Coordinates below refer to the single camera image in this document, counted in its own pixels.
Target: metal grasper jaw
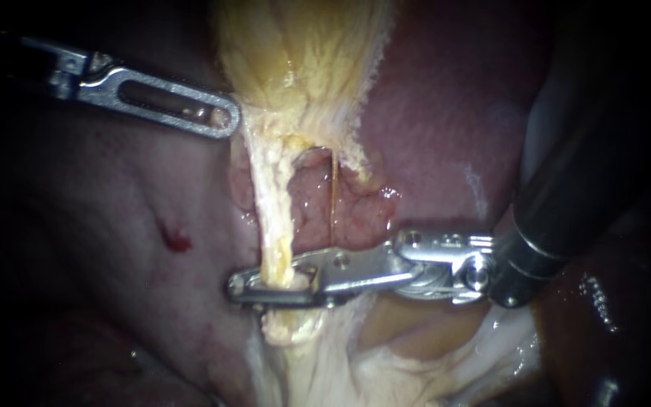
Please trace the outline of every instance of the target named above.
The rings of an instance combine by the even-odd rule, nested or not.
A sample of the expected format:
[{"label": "metal grasper jaw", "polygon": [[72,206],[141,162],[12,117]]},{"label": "metal grasper jaw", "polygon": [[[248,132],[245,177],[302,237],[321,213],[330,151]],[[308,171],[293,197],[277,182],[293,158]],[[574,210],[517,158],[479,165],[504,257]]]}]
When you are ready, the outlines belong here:
[{"label": "metal grasper jaw", "polygon": [[488,234],[404,229],[371,249],[331,247],[294,257],[306,289],[268,289],[259,268],[238,271],[228,281],[228,298],[270,308],[330,308],[362,292],[393,290],[419,301],[466,304],[484,298],[491,240]]},{"label": "metal grasper jaw", "polygon": [[303,290],[268,289],[260,268],[232,274],[227,294],[230,302],[266,308],[332,308],[368,291],[394,289],[413,281],[422,267],[393,252],[393,242],[363,251],[331,247],[293,258],[296,273],[310,285]]},{"label": "metal grasper jaw", "polygon": [[49,96],[56,99],[99,106],[209,139],[226,139],[240,124],[240,107],[222,93],[137,71],[100,52],[43,38],[23,37],[19,43],[54,58],[43,80]]}]

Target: blood spot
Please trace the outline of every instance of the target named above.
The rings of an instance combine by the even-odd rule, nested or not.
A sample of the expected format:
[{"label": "blood spot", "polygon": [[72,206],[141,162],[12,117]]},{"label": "blood spot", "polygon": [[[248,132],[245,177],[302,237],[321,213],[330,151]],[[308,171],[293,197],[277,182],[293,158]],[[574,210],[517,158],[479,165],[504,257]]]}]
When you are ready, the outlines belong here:
[{"label": "blood spot", "polygon": [[192,240],[181,226],[168,227],[162,221],[159,224],[160,236],[168,249],[176,253],[184,253],[192,249]]}]

